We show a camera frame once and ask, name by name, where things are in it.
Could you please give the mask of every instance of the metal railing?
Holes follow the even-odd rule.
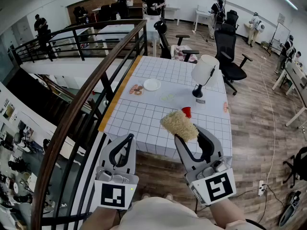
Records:
[[[107,22],[97,22],[84,25],[78,25],[73,27],[68,27],[63,30],[52,32],[49,34],[44,34],[36,39],[33,39],[17,48],[15,48],[17,62],[35,62],[37,60],[43,60],[49,58],[53,61],[57,58],[93,58],[93,57],[105,57],[109,50],[113,47],[107,47],[106,43],[118,43],[118,40],[97,40],[97,35],[118,35],[118,34],[128,34],[127,32],[105,32],[105,33],[95,33],[94,28],[103,29],[108,25],[115,24],[131,24],[132,21],[137,20],[120,20],[119,21],[107,21]],[[90,29],[92,33],[86,33],[88,30],[82,30],[82,34],[79,34],[81,29]],[[85,38],[92,37],[93,40],[85,41]],[[56,42],[69,40],[69,43],[56,44]],[[96,47],[82,47],[82,45],[92,45],[95,44]],[[71,49],[60,49],[61,47],[71,46]],[[129,51],[128,48],[123,48],[123,51]],[[104,54],[99,55],[85,54],[85,52],[95,52],[104,51]]]
[[[31,229],[33,230],[39,230],[42,226],[51,226],[51,229],[56,229],[56,226],[59,224],[65,224],[64,229],[68,228],[69,222],[76,222],[81,219],[85,219],[88,214],[81,214],[80,206],[78,208],[78,214],[71,216],[72,211],[72,205],[74,202],[74,198],[76,196],[76,192],[78,189],[79,181],[82,176],[83,170],[85,168],[86,161],[90,154],[90,149],[86,150],[86,153],[82,159],[81,165],[78,169],[77,175],[74,178],[74,185],[72,190],[70,191],[70,199],[69,203],[67,205],[67,211],[65,217],[59,217],[59,209],[61,206],[63,193],[65,190],[67,179],[70,175],[70,170],[73,165],[73,161],[76,158],[78,148],[80,147],[81,142],[83,141],[83,135],[88,132],[90,127],[90,120],[94,117],[99,105],[101,104],[103,98],[107,98],[109,101],[108,103],[111,103],[111,100],[114,97],[114,94],[119,89],[120,84],[124,80],[126,74],[128,73],[129,69],[131,68],[134,60],[137,58],[138,55],[147,55],[147,35],[146,35],[146,20],[123,20],[123,21],[115,21],[115,22],[105,22],[106,24],[134,24],[134,29],[130,31],[123,40],[121,40],[110,53],[102,60],[102,62],[98,65],[98,67],[93,71],[91,76],[87,79],[87,81],[84,83],[84,85],[81,87],[79,92],[74,97],[73,101],[69,105],[68,109],[66,110],[63,118],[60,121],[60,124],[58,125],[51,142],[48,146],[48,149],[46,151],[46,154],[42,161],[42,166],[39,171],[39,175],[37,177],[37,182],[35,185],[35,191],[34,191],[34,199],[32,203],[32,214],[31,214]],[[78,26],[78,28],[84,28],[88,27],[89,25],[84,26]],[[139,32],[143,29],[143,34],[140,36]],[[123,57],[123,60],[118,65],[117,69],[113,73],[113,75],[108,79],[106,75],[106,70],[108,67],[112,64],[112,62],[118,58],[118,55],[125,50],[126,54]],[[125,62],[128,58],[133,58],[129,66],[127,67],[127,70],[121,77],[119,84],[117,85],[117,88],[114,90],[114,92],[111,89],[111,83],[119,73],[119,71],[124,66]],[[80,134],[78,135],[78,138],[75,142],[75,145],[71,151],[71,155],[66,163],[65,170],[62,173],[62,179],[60,182],[60,186],[57,193],[57,199],[55,200],[55,206],[53,211],[52,217],[42,217],[43,216],[43,209],[44,209],[44,202],[46,197],[46,192],[48,189],[49,181],[52,176],[57,158],[59,156],[59,152],[62,148],[62,145],[68,135],[69,129],[71,125],[73,124],[78,112],[83,107],[84,103],[87,101],[88,96],[90,95],[91,91],[94,89],[96,84],[101,81],[104,89],[100,93],[98,100],[95,103],[95,106],[92,107],[90,114],[88,115],[84,125],[81,128]],[[98,127],[102,121],[103,116],[105,115],[107,111],[107,107],[104,110],[104,112],[100,115],[98,118],[98,121],[96,123],[95,129],[98,130]],[[83,191],[83,194],[81,196],[80,204],[83,205],[83,201],[85,199],[86,194],[86,187],[84,187],[85,193]]]
[[[73,93],[69,92],[62,86],[59,86],[54,81],[50,80],[45,75],[39,75],[35,74],[37,78],[39,78],[41,81],[43,81],[49,90],[51,90],[54,94],[56,94],[58,97],[62,98],[63,100],[71,103],[72,100],[76,97]],[[92,110],[92,107],[89,103],[84,103],[83,108],[85,109],[85,112],[89,113]]]

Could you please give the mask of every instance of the white grid tablecloth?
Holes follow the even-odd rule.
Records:
[[[225,106],[221,105],[227,103],[222,74],[220,72],[215,86],[203,88],[206,104],[201,107],[195,104],[195,97],[191,93],[196,84],[191,78],[193,67],[194,64],[187,62],[142,57],[104,132],[111,139],[132,133],[139,150],[179,159],[174,136],[160,125],[160,120],[172,111],[191,106],[191,122],[214,134],[223,146],[224,155],[232,156],[230,116],[228,110],[224,111]],[[134,84],[141,85],[148,78],[159,79],[161,88],[155,92],[144,90],[143,95],[139,96],[129,94]],[[164,101],[162,97],[168,97],[169,93],[172,93],[173,98]],[[200,158],[201,149],[196,139],[187,145],[194,157]]]

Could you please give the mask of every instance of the white plate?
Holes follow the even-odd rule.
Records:
[[[155,91],[161,87],[161,82],[157,79],[147,79],[143,86],[148,91]]]

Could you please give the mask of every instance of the brush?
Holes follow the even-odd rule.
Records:
[[[168,132],[180,136],[185,142],[196,139],[199,133],[181,110],[169,113],[160,123]]]

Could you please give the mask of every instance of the sneaker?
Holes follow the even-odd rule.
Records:
[[[173,200],[174,200],[173,195],[170,194],[170,193],[165,194],[163,198],[165,198],[165,199],[167,199],[167,200],[169,200],[169,201],[173,201]]]
[[[150,197],[149,194],[143,194],[143,195],[142,195],[142,200],[143,200],[143,199],[146,199],[146,198],[149,198],[149,197]]]

